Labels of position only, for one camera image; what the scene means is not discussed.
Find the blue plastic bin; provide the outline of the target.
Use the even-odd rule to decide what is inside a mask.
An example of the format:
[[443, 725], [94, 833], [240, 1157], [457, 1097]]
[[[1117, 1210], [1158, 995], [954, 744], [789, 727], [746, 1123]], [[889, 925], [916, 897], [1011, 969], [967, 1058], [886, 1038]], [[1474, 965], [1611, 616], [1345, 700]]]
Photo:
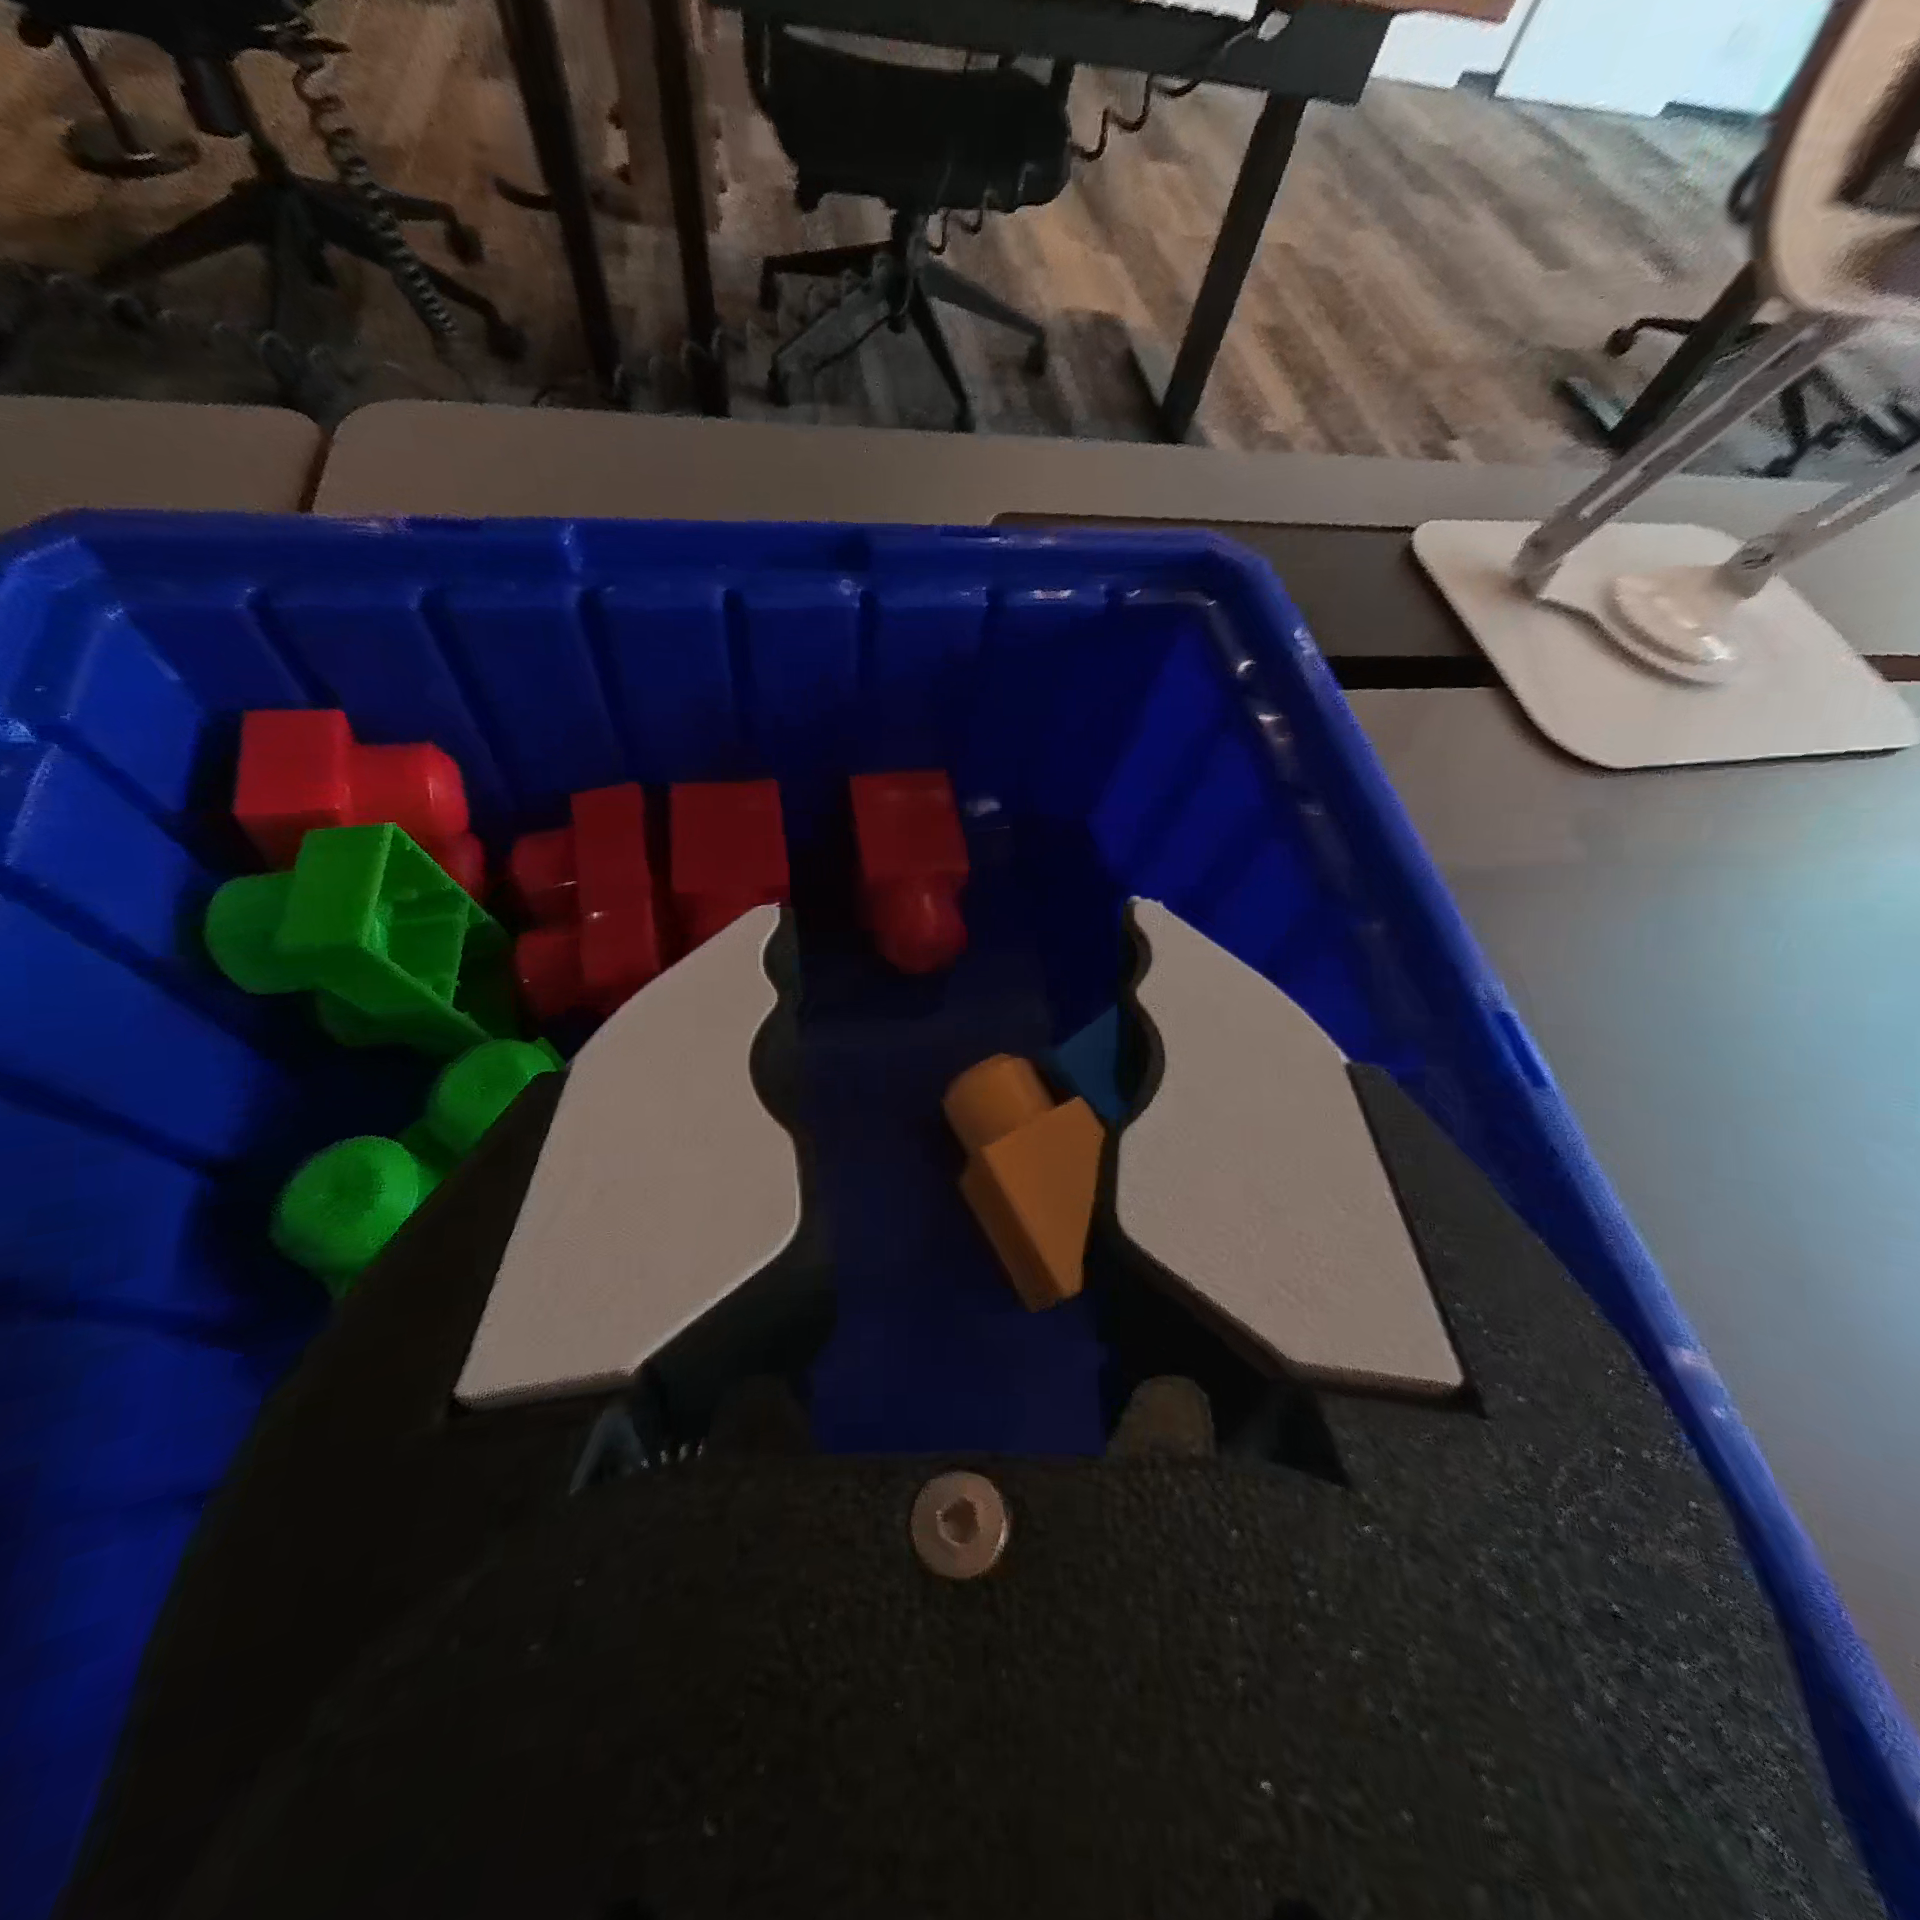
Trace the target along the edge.
[[[440, 1060], [240, 991], [240, 715], [778, 780], [788, 1252], [635, 1383], [455, 1382], [565, 1071], [333, 1299], [279, 1186]], [[948, 771], [967, 953], [856, 906]], [[1250, 1355], [1117, 1231], [1156, 897], [1348, 1055], [1465, 1365]], [[1026, 1308], [943, 1094], [1108, 1123]], [[4, 1918], [1916, 1918], [1916, 1737], [1332, 669], [1209, 534], [68, 515], [4, 542]]]

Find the black office chair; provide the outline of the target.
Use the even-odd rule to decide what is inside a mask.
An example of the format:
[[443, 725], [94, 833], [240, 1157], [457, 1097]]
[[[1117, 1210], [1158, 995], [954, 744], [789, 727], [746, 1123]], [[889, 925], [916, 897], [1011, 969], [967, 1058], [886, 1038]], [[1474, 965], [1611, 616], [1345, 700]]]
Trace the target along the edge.
[[744, 16], [744, 68], [754, 109], [793, 168], [796, 210], [812, 212], [824, 198], [889, 210], [878, 241], [762, 261], [763, 312], [778, 312], [788, 277], [833, 285], [830, 299], [769, 349], [768, 398], [788, 403], [796, 375], [827, 372], [878, 328], [913, 328], [949, 393], [954, 429], [973, 431], [973, 396], [932, 307], [1019, 334], [1027, 372], [1046, 372], [1049, 339], [1038, 321], [943, 263], [943, 225], [954, 215], [1026, 212], [1063, 192], [1076, 64], [1050, 61], [1046, 78], [1019, 58], [932, 68]]
[[[468, 281], [431, 267], [411, 229], [436, 229], [463, 263], [486, 258], [482, 237], [440, 203], [389, 188], [364, 160], [333, 86], [344, 41], [324, 37], [311, 2], [14, 2], [22, 41], [62, 41], [81, 56], [85, 31], [133, 37], [176, 68], [199, 132], [248, 153], [248, 172], [190, 218], [155, 233], [89, 275], [85, 299], [155, 321], [152, 287], [231, 251], [267, 267], [267, 328], [256, 346], [288, 346], [284, 309], [295, 281], [333, 287], [329, 258], [346, 251], [382, 267], [446, 366], [459, 352], [455, 307], [476, 316], [486, 352], [505, 366], [525, 355], [525, 334]], [[267, 51], [290, 68], [290, 89], [324, 147], [329, 175], [302, 175], [253, 111], [238, 58]]]

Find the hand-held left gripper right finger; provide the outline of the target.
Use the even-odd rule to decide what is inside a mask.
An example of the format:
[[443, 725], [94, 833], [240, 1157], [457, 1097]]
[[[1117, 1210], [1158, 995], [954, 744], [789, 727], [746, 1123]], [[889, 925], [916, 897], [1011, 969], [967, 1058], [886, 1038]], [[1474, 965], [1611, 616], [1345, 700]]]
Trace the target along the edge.
[[1261, 1360], [1447, 1402], [1465, 1365], [1353, 1060], [1284, 985], [1156, 897], [1127, 900], [1142, 1064], [1117, 1129], [1117, 1231]]

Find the pile of assorted toy blocks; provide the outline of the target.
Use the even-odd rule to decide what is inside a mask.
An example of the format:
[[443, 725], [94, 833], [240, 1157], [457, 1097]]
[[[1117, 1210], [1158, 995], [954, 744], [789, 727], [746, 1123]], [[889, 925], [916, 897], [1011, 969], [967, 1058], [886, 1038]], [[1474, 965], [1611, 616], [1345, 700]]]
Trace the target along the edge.
[[[973, 858], [948, 771], [858, 774], [850, 786], [856, 906], [878, 958], [932, 976], [967, 953]], [[231, 819], [265, 873], [224, 881], [202, 939], [251, 995], [308, 995], [338, 1043], [406, 1043], [440, 1073], [399, 1135], [338, 1138], [276, 1192], [274, 1251], [333, 1299], [481, 1145], [519, 1091], [558, 1071], [549, 1027], [610, 1017], [665, 963], [750, 906], [789, 904], [778, 780], [681, 780], [664, 828], [635, 780], [569, 798], [558, 828], [505, 861], [519, 930], [482, 904], [486, 851], [436, 744], [364, 744], [344, 707], [251, 707]], [[1026, 1308], [1088, 1284], [1108, 1123], [1054, 1097], [1033, 1060], [991, 1055], [943, 1094], [963, 1197]]]

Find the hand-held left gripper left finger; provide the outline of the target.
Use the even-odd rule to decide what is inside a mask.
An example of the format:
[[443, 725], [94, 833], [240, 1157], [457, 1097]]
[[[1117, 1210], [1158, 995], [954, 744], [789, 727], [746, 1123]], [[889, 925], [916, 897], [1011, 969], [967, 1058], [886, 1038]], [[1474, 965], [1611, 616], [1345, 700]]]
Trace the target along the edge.
[[746, 906], [578, 1051], [455, 1382], [463, 1411], [635, 1383], [789, 1251], [801, 1152], [754, 1079], [780, 904]]

